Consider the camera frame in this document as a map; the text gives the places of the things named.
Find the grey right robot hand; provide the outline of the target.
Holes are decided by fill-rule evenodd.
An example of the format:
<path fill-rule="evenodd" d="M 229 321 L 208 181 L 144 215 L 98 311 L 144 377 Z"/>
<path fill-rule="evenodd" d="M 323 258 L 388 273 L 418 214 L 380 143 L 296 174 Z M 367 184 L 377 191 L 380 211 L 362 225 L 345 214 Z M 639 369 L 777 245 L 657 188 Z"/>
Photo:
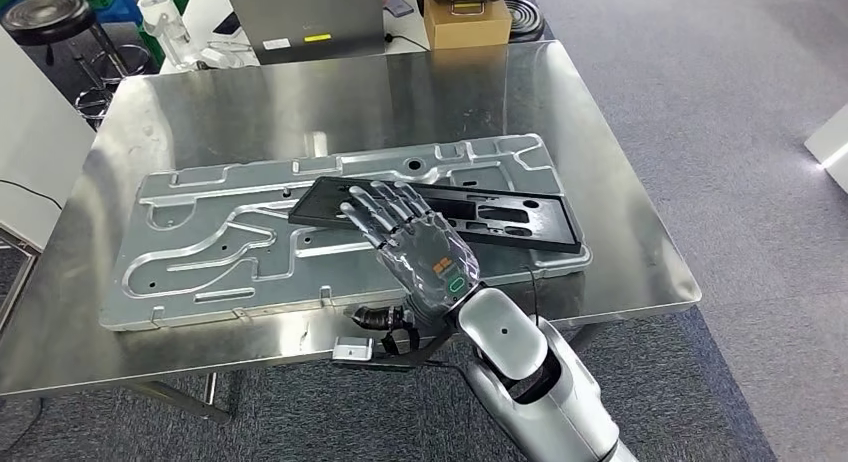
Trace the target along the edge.
<path fill-rule="evenodd" d="M 447 219 L 404 182 L 352 186 L 340 210 L 409 294 L 414 320 L 435 326 L 480 285 L 480 266 Z"/>

